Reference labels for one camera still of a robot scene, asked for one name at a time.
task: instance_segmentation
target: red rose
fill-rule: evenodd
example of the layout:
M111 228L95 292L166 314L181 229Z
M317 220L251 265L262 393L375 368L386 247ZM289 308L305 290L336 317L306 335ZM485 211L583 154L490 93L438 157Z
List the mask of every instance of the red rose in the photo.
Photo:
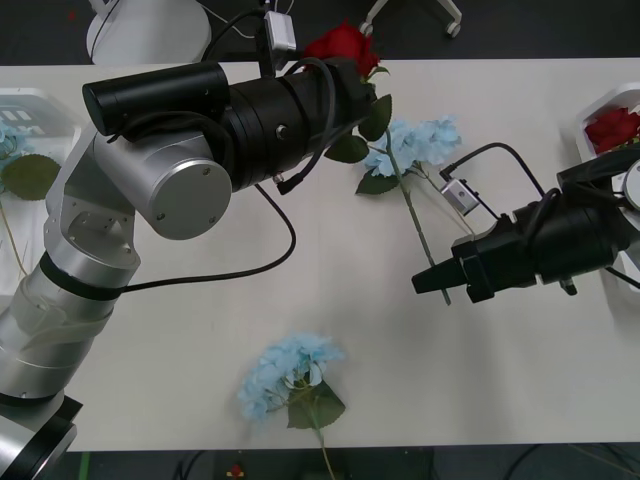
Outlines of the red rose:
M302 56L320 59L331 57L352 58L358 65L360 75L367 77L371 70L380 63L380 57L370 50L371 37L365 37L357 28L347 25L347 22L345 22L312 42L305 48Z
M618 108L596 118L584 131L601 154L627 143L638 135L640 115L629 113L628 108Z

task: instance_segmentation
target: black cable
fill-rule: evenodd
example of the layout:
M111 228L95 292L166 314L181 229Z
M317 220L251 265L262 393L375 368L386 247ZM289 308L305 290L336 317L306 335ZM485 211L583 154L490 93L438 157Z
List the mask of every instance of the black cable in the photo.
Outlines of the black cable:
M603 445L607 445L609 448L612 448L612 449L616 450L624 458L626 458L628 460L631 460L632 462L635 462L638 465L640 465L640 459L638 459L637 457L634 457L633 455L631 455L624 448L619 447L618 445L609 445L609 444L603 444Z
M507 145L506 143L494 142L494 143L490 143L488 145L485 145L484 147L480 147L476 151L471 152L468 155L465 155L464 157L462 157L457 162L454 162L451 165L443 168L440 171L440 175L447 181L451 180L451 172L453 172L455 169L457 169L463 163L468 162L472 158L480 155L483 152L486 152L487 150L491 150L492 148L502 148L503 150L506 150L507 152L509 152L513 156L513 158L515 158L516 161L520 164L520 166L522 167L522 170L524 170L524 173L527 175L527 177L529 177L529 180L531 180L531 183L533 183L533 186L536 188L538 193L540 193L540 196L544 196L544 190L542 189L542 186L540 185L540 182L538 182L536 177L533 176L533 173L531 173L531 170L529 170L529 167L527 166L525 161L522 159L520 154L518 152L516 152L513 149L513 147Z
M607 445L606 443L601 443L600 446L602 446L603 448L605 448L611 455L613 455L613 457L618 460L619 463L621 463L627 470L631 470L634 473L636 472L636 469L633 468L629 462L627 462L624 458L622 458L622 455L620 455L618 452L616 452L613 448L611 448L611 446Z
M504 474L504 476L502 477L502 480L511 480L511 477L513 477L514 472L516 471L516 469L520 466L520 464L529 456L531 455L533 452L535 452L538 448L540 448L541 445L532 445L531 447L527 448L522 455L520 455L515 462L513 462L511 464L511 466L509 467L509 470L507 470L507 472Z
M315 152L313 152L311 160L307 162L307 164L300 172L296 173L288 180L285 180L284 182L278 184L278 191L282 195L286 195L291 190L293 190L297 185L300 184L300 182L302 182L302 180L305 179L307 175L309 175L311 170L314 169L314 167L320 160L320 157L322 157L325 149L329 146L329 141L331 140L331 132L333 130L333 124L336 118L336 84L333 80L333 77L331 76L329 68L322 60L313 57L298 60L289 70L287 70L285 75L292 74L304 65L313 65L315 67L318 67L324 75L324 78L327 82L327 87L329 89L329 112L327 114L327 122L325 123L322 137L320 138L320 143L318 144Z
M224 34L227 33L229 30L231 30L231 28L233 28L235 24L238 23L240 20L247 17L264 18L265 14L266 14L266 11L263 8L254 8L252 10L247 10L246 12L239 13L238 15L233 17L224 25L224 27L222 27L222 29L216 34L216 36L211 39L211 42L209 42L209 45L207 46L204 53L202 54L201 61L204 62L209 59L209 57L211 56L211 52L213 52L213 49L216 46L216 43L218 43L220 39L224 36Z
M278 215L280 215L280 218L282 218L284 223L287 225L287 228L289 229L289 233L291 234L291 244L289 245L289 248L284 253L284 255L282 255L277 260L274 260L273 262L268 263L267 265L264 265L259 268L253 268L251 270L243 270L241 272L232 272L232 273L223 273L219 275L202 275L198 277L168 278L166 280L157 280L155 282L139 283L137 285L129 285L124 289L124 293L137 292L140 290L147 290L149 288L166 287L169 285L182 285L185 283L217 282L220 280L232 280L235 278L250 277L252 275L257 275L259 273L266 272L268 270L276 268L279 265L282 265L291 256L291 254L296 248L296 242L297 242L296 231L293 228L293 225L291 224L291 221L289 220L289 218L287 218L287 215L282 211L282 209L278 206L278 204L276 204L276 202L273 201L273 199L267 194L267 192L265 192L260 185L255 185L255 187L262 194L262 196L267 200L267 202L269 202L269 204L274 208L274 210L278 212Z
M480 203L480 205L482 205L484 207L484 209L493 216L493 218L495 218L496 220L500 220L500 217L498 217L498 215L496 215L496 212L494 212L491 209L491 207L489 207L489 205L487 205L485 203L485 201L480 198L480 195L474 195L474 197L478 201L478 203Z
M542 227L542 224L547 219L553 208L554 200L560 195L560 190L552 188L542 196L542 200L538 202L536 207L531 213L531 219L527 224L527 229L524 233L525 244L527 247L531 246L533 239Z
M607 267L605 268L605 270L609 272L611 275L613 275L614 277L618 277L620 280L627 282L632 287L635 287L640 290L640 282L638 282L637 280L634 280L633 278L628 277L627 275L625 275L622 272L619 272L613 267Z
M198 460L198 458L200 458L204 453L205 453L204 450L200 450L198 453L196 453L193 456L193 458L189 462L189 465L187 465L187 469L184 472L181 472L180 480L189 480L189 475L191 474L191 470L193 469L193 466L196 464L196 461Z
M98 33L96 34L96 38L93 39L93 45L91 45L91 53L89 54L89 59L91 60L91 63L93 63L93 53L95 52L95 49L96 49L96 43L98 42L98 37L102 33L102 29L107 24L107 20L109 20L109 17L111 16L111 14L116 9L119 3L120 3L120 0L116 0L116 3L114 3L113 8L109 10L109 13L107 14L107 16L104 17L104 20L102 21L102 25L100 25L100 28L98 29Z
M429 463L429 480L440 480L438 470L436 469L436 448L431 449L431 462Z

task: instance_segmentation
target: black band on arm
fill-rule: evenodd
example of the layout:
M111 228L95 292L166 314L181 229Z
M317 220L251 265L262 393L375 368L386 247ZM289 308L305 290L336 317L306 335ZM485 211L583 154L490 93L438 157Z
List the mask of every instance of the black band on arm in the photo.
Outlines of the black band on arm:
M60 270L55 265L55 263L53 263L53 260L51 260L51 257L47 252L45 252L40 259L40 270L42 270L42 273L44 273L49 280L51 280L63 290L66 290L69 293L73 293L74 295L86 298L88 300L106 302L109 300L115 300L120 295L122 295L122 292L124 292L124 287L94 287L93 285L88 285L84 282L81 282L68 273Z

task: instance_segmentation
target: silver cylinder cap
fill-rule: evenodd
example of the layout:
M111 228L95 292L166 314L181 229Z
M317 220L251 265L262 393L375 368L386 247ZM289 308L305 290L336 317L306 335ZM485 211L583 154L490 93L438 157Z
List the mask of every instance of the silver cylinder cap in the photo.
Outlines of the silver cylinder cap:
M144 215L153 229L170 240L202 235L222 218L232 187L224 168L207 158L175 164L156 182Z

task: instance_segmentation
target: wire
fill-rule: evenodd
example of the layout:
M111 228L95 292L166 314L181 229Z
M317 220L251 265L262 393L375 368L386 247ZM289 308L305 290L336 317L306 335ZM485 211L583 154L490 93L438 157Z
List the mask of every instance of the wire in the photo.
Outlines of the wire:
M191 470L193 469L193 466L196 464L196 461L198 460L198 458L200 458L204 453L205 453L204 450L200 450L198 453L194 455L194 457L189 462L189 465L187 465L187 469L184 471L184 473L181 473L180 480L189 480L189 475L191 474Z
M613 457L616 460L618 460L618 462L621 463L625 468L628 468L632 472L636 471L631 465L629 465L629 462L627 462L624 458L622 458L622 455L616 452L613 448L611 448L610 445L607 445L606 443L601 443L599 446L607 450L611 455L613 455Z
M222 23L224 23L224 24L229 23L229 20L227 20L226 18L224 18L224 17L222 17L222 16L218 15L216 12L214 12L213 10L211 10L211 9L210 9L209 7L207 7L206 5L200 4L200 6L201 6L202 8L204 8L207 12L209 12L211 15L213 15L214 17L216 17L218 20L220 20ZM252 39L254 39L254 38L255 38L255 35L246 35L246 34L242 33L242 32L238 29L238 27L231 27L231 28L233 28L233 29L236 31L236 33L237 33L238 35L240 35L242 38L246 38L247 40L252 40Z
M533 452L535 452L538 448L540 448L541 445L532 445L531 447L527 448L522 455L520 455L518 458L516 458L516 461L513 462L511 464L511 466L509 467L509 470L507 470L507 472L504 474L504 476L502 477L502 480L511 480L511 477L513 477L513 474L515 473L515 471L517 470L517 468L520 466L520 464L529 456L531 455Z
M429 480L440 480L438 470L436 469L436 449L431 449L431 462L429 462Z
M265 10L262 8L254 8L252 10L247 10L246 12L239 13L238 15L233 17L231 20L225 23L224 27L222 27L222 29L216 34L216 36L211 39L211 42L209 42L207 49L204 51L204 54L202 55L201 61L204 62L209 59L209 57L211 56L211 52L213 52L213 49L215 48L216 44L220 41L220 39L224 36L225 33L227 33L229 30L233 28L233 26L236 23L238 23L240 20L247 17L263 18L265 13L266 13Z
M500 217L496 215L496 212L491 210L491 207L489 207L489 205L487 205L486 202L480 198L480 195L474 195L474 197L476 198L476 200L478 200L478 203L480 203L480 205L482 205L484 209L491 214L493 218L495 218L496 220L500 220Z
M542 200L533 209L531 213L531 219L527 224L527 229L524 233L525 244L527 247L531 245L536 234L542 227L542 224L547 219L553 208L554 200L560 195L560 190L552 188L542 196Z
M113 8L109 10L109 13L107 13L107 16L104 17L104 20L102 21L102 25L100 25L100 28L98 29L98 33L96 34L96 38L93 39L93 45L91 45L91 53L89 54L89 59L91 60L91 63L93 63L93 53L95 52L96 43L98 42L98 38L102 33L102 29L107 24L107 20L109 20L109 17L111 16L111 14L116 9L119 3L120 3L120 0L116 0L116 3L113 4Z
M78 480L88 480L89 479L89 464L91 461L91 453L90 452L82 452L82 456L80 457L80 468L78 469Z
M329 88L329 112L327 113L327 121L324 126L324 131L322 132L322 137L320 138L320 143L316 147L315 152L313 152L311 160L307 162L307 164L300 172L296 173L288 180L280 182L278 184L278 191L282 195L286 195L291 190L293 190L297 185L300 184L300 182L305 179L307 175L309 175L309 173L311 173L311 170L314 169L314 167L320 160L320 157L322 157L324 150L329 145L329 141L331 140L331 132L333 130L333 124L336 118L336 84L333 80L333 77L331 76L329 68L322 60L313 57L298 60L289 70L287 70L285 75L292 74L304 65L313 65L315 67L318 67L324 75L324 78L327 82L327 87Z
M627 282L632 287L637 288L638 290L640 290L640 282L638 282L637 280L634 280L633 278L625 275L624 273L616 270L613 267L606 267L605 270L607 272L609 272L611 275L613 275L614 277L618 277L623 282Z
M621 471L623 471L625 473L628 473L629 475L633 475L634 477L640 478L640 474L634 472L633 470L629 470L629 469L627 469L625 467L621 467L620 465L618 465L615 462L607 460L606 458L603 458L600 455L596 455L595 453L591 453L589 450L586 450L586 449L584 449L582 447L579 447L579 446L571 444L571 443L569 444L569 446L571 448L573 448L574 450L582 453L583 455L587 455L587 456L589 456L589 457L591 457L591 458L593 458L595 460L598 460L599 462L606 463L610 467L617 468L618 470L621 470Z
M296 3L296 0L291 0L291 3L289 4L289 8L287 8L287 11L284 12L285 15L289 15L289 12L291 11L291 9L293 8L293 4Z
M287 251L277 260L274 260L267 265L264 265L259 268L253 268L251 270L243 270L241 272L233 272L233 273L223 273L219 275L203 275L197 277L181 277L181 278L168 278L166 280L157 280L154 282L147 283L139 283L137 285L129 285L124 289L124 293L129 292L138 292L140 290L147 290L149 288L157 288L157 287L166 287L169 285L182 285L186 283L204 283L204 282L217 282L220 280L233 280L236 278L244 278L250 277L252 275L257 275L259 273L266 272L268 270L272 270L279 265L282 265L290 256L293 254L293 251L296 248L296 231L291 224L291 221L287 217L287 215L282 211L282 209L278 206L276 202L264 191L264 189L260 185L255 185L256 189L262 194L262 196L269 202L269 204L273 207L273 209L280 215L280 218L284 221L289 229L289 233L291 234L291 244Z
M640 459L638 459L637 457L634 457L633 455L631 455L629 452L627 452L624 448L619 447L618 445L612 444L602 444L607 445L609 448L614 449L615 451L617 451L620 455L622 455L622 457L626 458L627 460L631 460L632 462L637 463L638 465L640 465Z
M534 177L533 173L531 173L531 170L529 170L529 167L527 166L525 161L522 159L520 154L518 152L516 152L513 149L513 147L507 145L506 143L494 142L494 143L490 143L488 145L485 145L484 147L480 147L476 151L471 152L468 155L465 155L464 157L462 157L457 162L454 162L451 165L449 165L448 167L442 169L441 172L440 172L440 175L447 181L451 180L451 172L453 172L455 169L457 169L460 165L462 165L464 163L467 163L472 158L480 155L483 152L486 152L487 150L491 150L492 148L502 148L503 150L506 150L507 152L509 152L511 154L511 156L513 156L513 158L515 158L516 161L520 164L520 167L522 167L522 170L524 170L524 173L527 175L527 177L529 177L529 180L531 180L531 183L533 183L533 186L536 188L536 190L538 191L540 196L541 197L544 196L545 192L542 189L542 186L540 185L540 182L538 182L536 177Z

